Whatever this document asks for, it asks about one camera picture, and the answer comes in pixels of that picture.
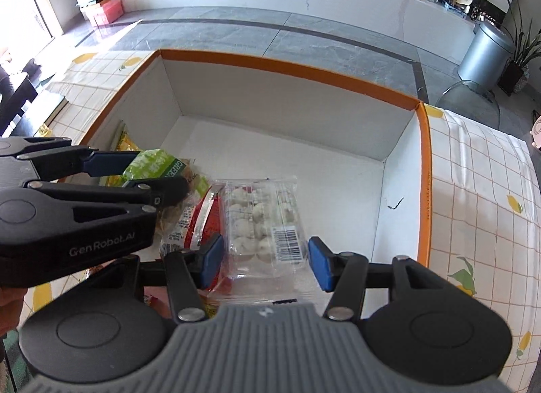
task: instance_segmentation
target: silver trash can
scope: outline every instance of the silver trash can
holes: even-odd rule
[[[483,21],[468,48],[458,75],[472,80],[486,89],[492,89],[515,51],[515,44],[490,22]]]

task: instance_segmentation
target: barcode label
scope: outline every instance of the barcode label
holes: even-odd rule
[[[293,263],[302,261],[299,238],[294,226],[273,227],[272,239],[276,245],[276,257],[278,261]]]

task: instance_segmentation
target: pink storage box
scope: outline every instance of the pink storage box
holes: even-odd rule
[[[108,25],[124,15],[121,0],[108,0],[102,4],[87,7],[85,13],[92,26]]]

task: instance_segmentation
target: human hand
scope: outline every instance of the human hand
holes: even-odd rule
[[[0,288],[0,336],[18,326],[27,292],[28,289]]]

